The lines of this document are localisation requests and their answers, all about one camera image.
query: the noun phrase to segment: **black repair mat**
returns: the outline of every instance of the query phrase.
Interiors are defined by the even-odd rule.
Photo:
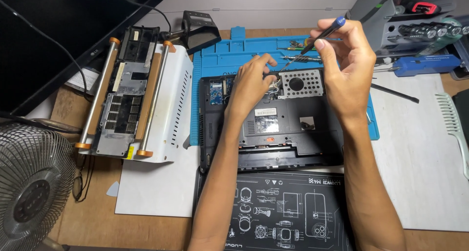
[[[203,182],[201,176],[197,195]],[[344,176],[239,173],[225,250],[354,251]]]

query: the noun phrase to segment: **comb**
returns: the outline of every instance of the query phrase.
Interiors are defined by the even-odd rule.
[[[464,172],[464,176],[469,180],[469,150],[466,139],[464,138],[464,133],[461,129],[458,112],[454,107],[453,100],[449,94],[443,92],[435,95],[437,97],[437,103],[441,110],[441,114],[443,115],[443,120],[445,121],[448,134],[455,136],[458,140],[459,149],[461,150],[462,155],[462,170]]]

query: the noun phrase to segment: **orange roller end cap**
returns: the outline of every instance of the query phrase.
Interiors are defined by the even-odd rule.
[[[164,46],[169,46],[169,52],[171,52],[171,53],[175,53],[175,52],[176,52],[176,47],[174,47],[174,45],[171,43],[171,41],[165,40],[165,41],[163,42],[163,45],[164,45]]]
[[[84,149],[90,149],[91,144],[83,144],[83,143],[75,143],[76,148],[84,148]]]
[[[115,42],[117,45],[120,45],[120,40],[118,40],[117,38],[111,37],[109,39],[109,43],[111,43],[111,42]]]
[[[153,156],[153,152],[145,151],[145,150],[137,150],[137,155],[144,156],[144,157],[151,157]]]

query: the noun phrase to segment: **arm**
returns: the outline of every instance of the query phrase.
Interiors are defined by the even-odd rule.
[[[320,20],[325,29],[331,20]],[[317,37],[322,30],[311,31]],[[357,248],[405,251],[401,222],[386,192],[368,134],[366,109],[376,56],[358,21],[346,24],[315,47],[325,68],[327,98],[344,132],[345,192]]]
[[[235,198],[241,126],[267,92],[270,83],[277,79],[274,75],[263,79],[262,72],[269,72],[266,63],[277,65],[270,55],[264,54],[262,57],[255,56],[238,70],[225,110],[217,151],[197,205],[188,251],[218,251],[225,248]]]

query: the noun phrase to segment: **blue tool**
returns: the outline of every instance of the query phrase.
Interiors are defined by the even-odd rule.
[[[444,73],[454,70],[460,66],[461,60],[452,54],[402,57],[399,58],[392,68],[378,69],[373,72],[394,71],[397,77],[415,76],[417,74]]]
[[[345,24],[345,18],[343,16],[340,16],[332,22],[332,25],[328,27],[325,31],[323,31],[316,39],[320,38],[327,38],[329,37],[334,31],[338,30],[340,27],[342,27]],[[290,65],[292,62],[294,62],[297,58],[305,55],[308,51],[312,50],[314,48],[314,42],[309,43],[301,52],[299,55],[296,55],[293,60],[288,62],[285,67],[283,67],[280,71],[285,70],[285,68]]]

